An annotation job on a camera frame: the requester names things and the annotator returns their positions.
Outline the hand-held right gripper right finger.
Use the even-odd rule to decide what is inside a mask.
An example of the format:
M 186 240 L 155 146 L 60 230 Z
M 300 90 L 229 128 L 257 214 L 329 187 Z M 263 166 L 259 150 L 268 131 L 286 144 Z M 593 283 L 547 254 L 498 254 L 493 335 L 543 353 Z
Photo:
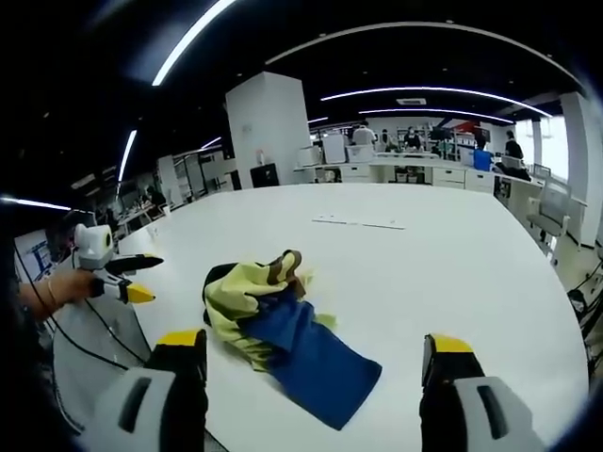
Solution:
M 532 414 L 500 378 L 484 373 L 472 347 L 431 333 L 424 338 L 423 451 L 543 451 Z

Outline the person's left hand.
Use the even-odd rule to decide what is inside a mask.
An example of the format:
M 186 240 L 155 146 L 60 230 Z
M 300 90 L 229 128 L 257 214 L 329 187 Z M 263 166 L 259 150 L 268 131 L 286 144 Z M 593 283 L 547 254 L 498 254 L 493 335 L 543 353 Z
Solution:
M 47 279 L 47 291 L 52 310 L 55 312 L 74 301 L 93 295 L 96 277 L 83 269 L 58 272 Z

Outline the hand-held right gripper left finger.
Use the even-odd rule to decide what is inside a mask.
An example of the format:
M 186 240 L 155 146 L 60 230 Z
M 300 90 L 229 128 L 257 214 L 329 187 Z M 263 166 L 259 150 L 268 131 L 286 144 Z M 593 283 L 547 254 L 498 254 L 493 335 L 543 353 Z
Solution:
M 206 332 L 175 331 L 155 345 L 142 367 L 119 376 L 97 399 L 93 451 L 203 451 Z

